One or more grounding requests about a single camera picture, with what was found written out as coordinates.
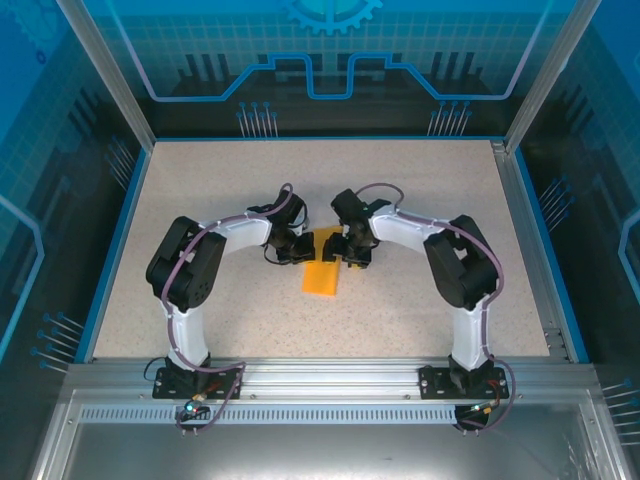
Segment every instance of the metal frame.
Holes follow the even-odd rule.
[[[538,72],[531,89],[505,137],[506,151],[512,154],[520,145],[525,133],[533,123],[551,88],[564,70],[569,57],[589,26],[601,0],[576,0],[558,38],[551,47],[542,68]]]
[[[56,1],[140,145],[150,154],[156,137],[84,3]]]
[[[151,152],[155,137],[86,8],[79,0],[57,1],[138,140],[145,150]],[[579,406],[584,434],[594,452],[601,477],[630,479],[631,471],[622,453],[594,367],[566,361],[578,361],[580,352],[571,339],[566,312],[515,159],[516,148],[599,3],[600,0],[578,0],[517,113],[505,144],[497,142],[493,147],[551,352],[550,357],[507,359],[518,380],[516,406]],[[229,361],[218,360],[220,364]],[[141,375],[145,364],[146,361],[113,360],[69,367],[33,478],[63,477],[85,406],[136,405],[144,408],[181,403],[153,400],[150,397],[150,384]],[[426,364],[447,365],[444,358],[252,360],[248,362],[241,397],[232,403],[234,406],[346,404],[384,405],[389,408],[463,403],[420,400],[417,370]],[[135,419],[121,420],[136,423]]]
[[[230,361],[220,359],[216,363]],[[601,478],[632,478],[592,365],[559,363],[553,358],[536,357],[514,357],[508,361],[518,379],[516,406],[579,406],[585,438],[592,445]],[[150,397],[152,385],[142,377],[145,364],[144,361],[114,360],[70,366],[32,478],[63,477],[84,407],[134,405],[153,408],[182,403]],[[248,362],[240,399],[233,405],[376,405],[402,409],[464,403],[420,400],[417,370],[427,364],[446,366],[447,362],[443,358],[253,360]],[[121,418],[118,422],[148,423],[133,418]],[[105,419],[104,423],[113,422]]]
[[[554,357],[566,358],[574,363],[587,361],[582,340],[575,338],[575,334],[571,334],[572,328],[570,328],[567,318],[567,315],[570,314],[572,322],[575,322],[571,305],[563,305],[558,293],[560,290],[558,282],[562,282],[562,279],[560,278],[557,282],[554,278],[549,256],[544,248],[540,234],[540,228],[544,228],[544,226],[537,225],[532,206],[536,199],[530,198],[527,194],[524,178],[517,165],[515,155],[507,153],[501,142],[493,141],[491,145],[529,276],[538,316],[542,323],[542,330],[547,338],[549,353]]]

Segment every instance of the yellow block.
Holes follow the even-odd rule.
[[[313,231],[313,246],[316,249],[316,259],[307,262],[302,280],[302,291],[316,295],[335,295],[338,290],[338,272],[340,259],[333,263],[322,261],[324,243],[331,234],[342,232],[342,227],[319,228]]]

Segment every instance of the speckled tabletop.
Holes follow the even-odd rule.
[[[166,322],[145,269],[174,218],[208,221],[274,200],[293,183],[312,228],[337,224],[329,206],[345,188],[392,182],[407,211],[472,216],[506,275],[490,316],[496,354],[548,355],[513,224],[488,141],[300,140],[161,142],[155,147],[95,348],[95,357],[167,352]],[[375,189],[365,200],[395,198]],[[448,305],[426,259],[382,244],[373,263],[342,266],[335,297],[302,293],[304,266],[278,267],[261,248],[225,257],[205,303],[215,357],[444,356],[452,345]]]

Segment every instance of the transparent panel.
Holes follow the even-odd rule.
[[[0,438],[12,452],[2,476],[17,479],[73,359],[140,145],[55,2],[2,2],[0,39]]]
[[[601,4],[522,145],[587,351],[603,386],[619,385],[625,443],[637,443],[640,419],[621,385],[640,382],[638,18],[637,2]]]
[[[269,137],[502,135],[574,2],[86,3],[158,136]]]

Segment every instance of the white robotic arm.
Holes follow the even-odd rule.
[[[283,201],[281,194],[276,205]],[[307,226],[304,202],[292,194],[286,208],[277,214],[256,215],[271,207],[251,207],[244,215],[215,222],[215,227],[211,223],[205,227],[180,217],[170,227],[149,264],[147,281],[153,286],[156,297],[161,298],[162,289],[182,251],[195,234],[204,228],[209,230],[192,250],[193,255],[180,268],[168,295],[173,310],[174,341],[181,356],[190,364],[200,366],[209,358],[209,349],[204,340],[202,303],[211,293],[223,256],[247,247],[264,246],[266,249],[272,246],[278,257],[277,263],[282,265],[314,258],[313,233],[303,233]],[[194,370],[173,348],[169,349],[168,358],[182,370]]]
[[[410,217],[420,218],[413,213]],[[442,227],[435,227],[429,223],[401,217],[393,205],[381,207],[369,219],[371,232],[377,240],[397,243],[425,257],[427,256],[425,249],[427,239],[443,231]],[[453,316],[451,356],[465,370],[475,370],[487,360],[482,346],[482,306],[478,303],[472,310],[453,307],[451,310]]]
[[[384,200],[366,204],[351,190],[336,196],[331,206],[344,231],[329,239],[324,260],[340,256],[349,265],[366,268],[372,249],[380,242],[397,243],[426,257],[438,291],[452,307],[453,365],[463,375],[481,368],[489,360],[482,304],[496,290],[498,274],[486,255],[445,228],[462,229],[486,246],[475,222],[464,215],[451,222],[427,219],[401,212]]]

